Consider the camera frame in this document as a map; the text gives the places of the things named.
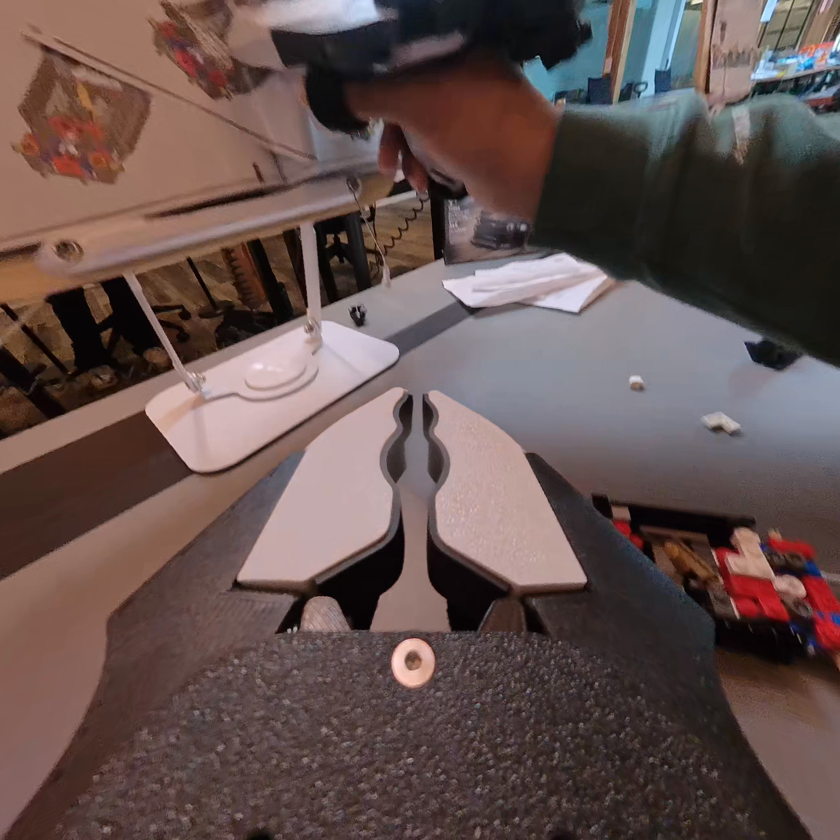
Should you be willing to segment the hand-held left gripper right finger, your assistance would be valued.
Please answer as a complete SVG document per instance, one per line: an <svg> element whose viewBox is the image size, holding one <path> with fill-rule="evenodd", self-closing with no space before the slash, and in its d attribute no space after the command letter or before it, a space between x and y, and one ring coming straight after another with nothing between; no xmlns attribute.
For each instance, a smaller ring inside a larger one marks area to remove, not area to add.
<svg viewBox="0 0 840 840"><path fill-rule="evenodd" d="M578 595L586 572L520 444L440 392L423 395L434 492L428 578L452 628L478 628L500 599Z"/></svg>

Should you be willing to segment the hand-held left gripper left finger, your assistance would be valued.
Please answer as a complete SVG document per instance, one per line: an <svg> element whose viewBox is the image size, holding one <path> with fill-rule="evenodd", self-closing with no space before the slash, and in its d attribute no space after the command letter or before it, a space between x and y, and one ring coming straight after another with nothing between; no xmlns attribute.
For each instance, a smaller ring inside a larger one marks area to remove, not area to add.
<svg viewBox="0 0 840 840"><path fill-rule="evenodd" d="M412 426L413 397L393 387L315 437L245 558L237 589L295 602L329 597L351 628L370 628L403 572L397 483Z"/></svg>

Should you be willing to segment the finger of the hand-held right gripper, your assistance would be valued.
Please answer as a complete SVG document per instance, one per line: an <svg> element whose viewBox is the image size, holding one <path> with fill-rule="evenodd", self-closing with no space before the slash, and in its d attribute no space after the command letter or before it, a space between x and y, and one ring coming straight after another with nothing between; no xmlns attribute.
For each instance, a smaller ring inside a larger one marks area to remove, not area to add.
<svg viewBox="0 0 840 840"><path fill-rule="evenodd" d="M249 10L257 29L294 35L335 35L395 26L395 13L374 1L272 1Z"/></svg>

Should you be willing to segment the partly built lego car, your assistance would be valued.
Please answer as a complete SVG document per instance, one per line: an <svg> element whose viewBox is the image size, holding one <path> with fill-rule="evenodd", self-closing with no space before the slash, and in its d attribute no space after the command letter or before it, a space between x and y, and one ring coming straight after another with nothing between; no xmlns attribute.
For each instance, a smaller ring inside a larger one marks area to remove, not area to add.
<svg viewBox="0 0 840 840"><path fill-rule="evenodd" d="M720 648L839 666L838 580L813 547L753 518L593 495L593 506L711 617Z"/></svg>

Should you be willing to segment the person's right forearm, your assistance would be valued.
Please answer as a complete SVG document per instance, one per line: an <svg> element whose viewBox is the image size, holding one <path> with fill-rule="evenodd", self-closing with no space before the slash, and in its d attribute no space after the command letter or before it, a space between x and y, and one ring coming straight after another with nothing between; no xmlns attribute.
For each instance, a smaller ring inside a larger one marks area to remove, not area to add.
<svg viewBox="0 0 840 840"><path fill-rule="evenodd" d="M532 245L838 366L839 121L786 94L565 107Z"/></svg>

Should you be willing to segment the lego set box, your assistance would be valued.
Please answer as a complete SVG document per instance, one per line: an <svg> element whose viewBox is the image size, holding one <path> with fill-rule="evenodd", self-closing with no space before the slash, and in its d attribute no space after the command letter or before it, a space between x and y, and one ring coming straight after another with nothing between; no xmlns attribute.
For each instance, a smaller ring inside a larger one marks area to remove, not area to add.
<svg viewBox="0 0 840 840"><path fill-rule="evenodd" d="M491 213L470 196L444 201L444 262L474 261L537 254L531 247L530 224L518 217Z"/></svg>

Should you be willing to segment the black lego assembly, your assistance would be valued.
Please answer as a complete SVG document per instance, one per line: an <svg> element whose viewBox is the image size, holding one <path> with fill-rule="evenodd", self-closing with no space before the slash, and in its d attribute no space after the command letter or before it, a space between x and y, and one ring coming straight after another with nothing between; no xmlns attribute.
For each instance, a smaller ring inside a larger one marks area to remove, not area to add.
<svg viewBox="0 0 840 840"><path fill-rule="evenodd" d="M770 339L747 341L744 346L754 364L777 372L787 370L803 356L803 353L786 348Z"/></svg>

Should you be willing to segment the person's right hand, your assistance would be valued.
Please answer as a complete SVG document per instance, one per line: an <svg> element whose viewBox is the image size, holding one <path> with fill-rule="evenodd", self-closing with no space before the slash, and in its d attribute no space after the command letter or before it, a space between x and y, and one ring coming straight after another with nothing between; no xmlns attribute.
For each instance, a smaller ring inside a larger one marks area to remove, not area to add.
<svg viewBox="0 0 840 840"><path fill-rule="evenodd" d="M401 170L425 192L432 165L462 182L485 209L534 221L562 109L519 68L473 54L347 82L343 93L354 116L383 122L382 174Z"/></svg>

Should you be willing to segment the white book stand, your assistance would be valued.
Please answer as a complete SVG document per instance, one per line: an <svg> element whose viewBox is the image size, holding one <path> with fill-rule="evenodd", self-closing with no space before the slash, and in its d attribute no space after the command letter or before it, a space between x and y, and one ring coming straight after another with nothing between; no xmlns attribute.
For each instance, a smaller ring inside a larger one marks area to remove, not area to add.
<svg viewBox="0 0 840 840"><path fill-rule="evenodd" d="M265 196L171 216L113 217L70 227L35 245L2 248L2 300L42 298L123 276L168 353L180 383L145 413L187 468L236 466L399 360L393 342L322 319L314 224L387 194L373 163L327 170ZM302 325L204 372L186 368L146 300L137 272L261 235L298 228L308 308Z"/></svg>

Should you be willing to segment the white paper bags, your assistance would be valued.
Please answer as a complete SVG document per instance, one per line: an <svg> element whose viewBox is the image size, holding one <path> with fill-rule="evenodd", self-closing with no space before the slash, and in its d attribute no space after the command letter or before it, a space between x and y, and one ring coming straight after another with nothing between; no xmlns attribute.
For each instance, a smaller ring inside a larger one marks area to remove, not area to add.
<svg viewBox="0 0 840 840"><path fill-rule="evenodd" d="M579 314L613 289L603 270L565 253L512 261L445 280L444 289L469 308L508 305Z"/></svg>

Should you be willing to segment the open instruction booklet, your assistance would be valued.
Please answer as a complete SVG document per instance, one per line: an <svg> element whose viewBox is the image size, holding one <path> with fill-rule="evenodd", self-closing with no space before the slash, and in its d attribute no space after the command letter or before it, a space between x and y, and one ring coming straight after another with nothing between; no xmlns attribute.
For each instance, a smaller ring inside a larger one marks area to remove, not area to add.
<svg viewBox="0 0 840 840"><path fill-rule="evenodd" d="M1 2L2 249L375 163L280 68L266 2Z"/></svg>

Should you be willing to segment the poster on wooden easel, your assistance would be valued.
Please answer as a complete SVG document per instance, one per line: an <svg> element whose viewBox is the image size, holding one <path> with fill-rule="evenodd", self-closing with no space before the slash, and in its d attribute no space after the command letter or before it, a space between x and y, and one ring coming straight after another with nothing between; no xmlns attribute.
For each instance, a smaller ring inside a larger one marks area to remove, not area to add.
<svg viewBox="0 0 840 840"><path fill-rule="evenodd" d="M696 88L712 106L745 99L760 61L760 30L765 8L775 2L706 1L700 19Z"/></svg>

